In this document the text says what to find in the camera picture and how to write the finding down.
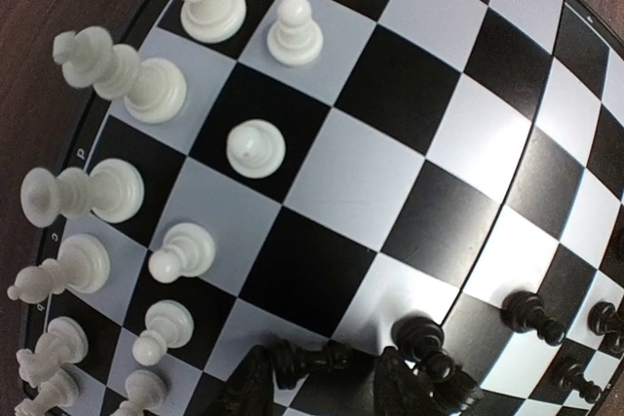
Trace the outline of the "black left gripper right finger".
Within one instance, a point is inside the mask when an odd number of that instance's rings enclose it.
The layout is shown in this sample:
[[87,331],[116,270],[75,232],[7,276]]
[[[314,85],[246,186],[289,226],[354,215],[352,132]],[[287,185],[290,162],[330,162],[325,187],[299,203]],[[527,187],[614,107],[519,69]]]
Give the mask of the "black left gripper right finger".
[[461,369],[446,382],[429,384],[396,348],[386,347],[375,360],[372,395],[375,415],[452,415],[474,410],[483,390]]

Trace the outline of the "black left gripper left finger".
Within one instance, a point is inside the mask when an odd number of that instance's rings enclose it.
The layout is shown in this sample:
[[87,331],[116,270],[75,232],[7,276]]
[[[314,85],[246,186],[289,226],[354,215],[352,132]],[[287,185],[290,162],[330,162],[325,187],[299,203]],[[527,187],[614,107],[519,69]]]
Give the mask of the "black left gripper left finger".
[[209,406],[210,415],[271,415],[273,369],[268,350],[253,346]]

